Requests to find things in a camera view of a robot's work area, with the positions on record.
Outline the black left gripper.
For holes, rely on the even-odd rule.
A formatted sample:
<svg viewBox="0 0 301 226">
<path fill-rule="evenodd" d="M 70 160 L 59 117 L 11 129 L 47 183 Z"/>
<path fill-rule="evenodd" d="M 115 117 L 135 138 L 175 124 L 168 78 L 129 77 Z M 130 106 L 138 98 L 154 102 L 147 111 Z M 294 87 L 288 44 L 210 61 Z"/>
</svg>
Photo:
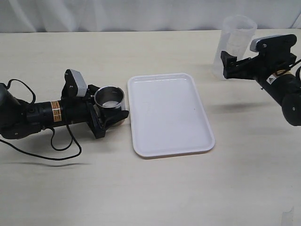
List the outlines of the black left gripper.
<svg viewBox="0 0 301 226">
<path fill-rule="evenodd" d="M 64 73 L 65 84 L 61 94 L 63 104 L 63 118 L 65 122 L 77 124 L 85 122 L 91 129 L 96 139 L 105 136 L 105 128 L 120 125 L 128 118 L 129 111 L 113 111 L 104 117 L 104 123 L 99 118 L 95 109 L 94 94 L 100 89 L 95 85 L 88 85 L 87 92 L 84 97 L 76 97 L 77 86 L 70 69 Z"/>
</svg>

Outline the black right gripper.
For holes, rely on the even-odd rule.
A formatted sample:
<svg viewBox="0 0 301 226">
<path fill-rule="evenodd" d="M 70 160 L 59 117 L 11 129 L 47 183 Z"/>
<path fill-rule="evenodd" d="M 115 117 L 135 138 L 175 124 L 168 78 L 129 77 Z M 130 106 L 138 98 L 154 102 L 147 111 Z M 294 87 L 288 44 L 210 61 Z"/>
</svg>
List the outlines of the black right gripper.
<svg viewBox="0 0 301 226">
<path fill-rule="evenodd" d="M 296 57 L 291 56 L 291 47 L 297 42 L 294 34 L 286 34 L 269 41 L 267 47 L 262 48 L 258 55 L 245 60 L 241 65 L 234 66 L 237 57 L 226 51 L 221 51 L 221 61 L 224 67 L 223 76 L 225 79 L 255 80 L 268 77 L 278 69 L 287 69 L 293 64 Z"/>
</svg>

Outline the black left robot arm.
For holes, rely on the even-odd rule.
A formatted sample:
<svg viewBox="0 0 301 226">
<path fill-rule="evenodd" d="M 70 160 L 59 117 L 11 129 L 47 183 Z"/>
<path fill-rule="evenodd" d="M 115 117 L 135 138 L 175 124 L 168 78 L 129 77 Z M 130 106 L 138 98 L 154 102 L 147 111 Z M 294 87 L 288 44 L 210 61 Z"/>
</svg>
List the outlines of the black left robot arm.
<svg viewBox="0 0 301 226">
<path fill-rule="evenodd" d="M 57 101 L 31 102 L 14 97 L 8 84 L 0 85 L 0 134 L 5 139 L 21 139 L 44 129 L 86 123 L 95 138 L 129 116 L 124 108 L 124 92 L 109 86 L 110 93 L 97 98 L 105 88 L 87 85 L 79 71 L 67 69 L 65 85 Z"/>
</svg>

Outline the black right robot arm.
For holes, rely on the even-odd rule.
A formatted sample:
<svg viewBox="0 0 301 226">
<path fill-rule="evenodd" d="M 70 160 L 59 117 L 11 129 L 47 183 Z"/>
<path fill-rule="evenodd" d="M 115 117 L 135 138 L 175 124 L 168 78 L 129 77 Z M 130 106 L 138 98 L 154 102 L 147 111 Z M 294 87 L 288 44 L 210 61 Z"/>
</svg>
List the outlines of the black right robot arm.
<svg viewBox="0 0 301 226">
<path fill-rule="evenodd" d="M 253 58 L 238 60 L 227 51 L 220 58 L 225 79 L 256 81 L 280 106 L 286 121 L 292 126 L 301 124 L 301 70 L 291 69 L 300 60 L 291 52 L 297 43 L 294 34 L 272 35 L 252 40 Z"/>
</svg>

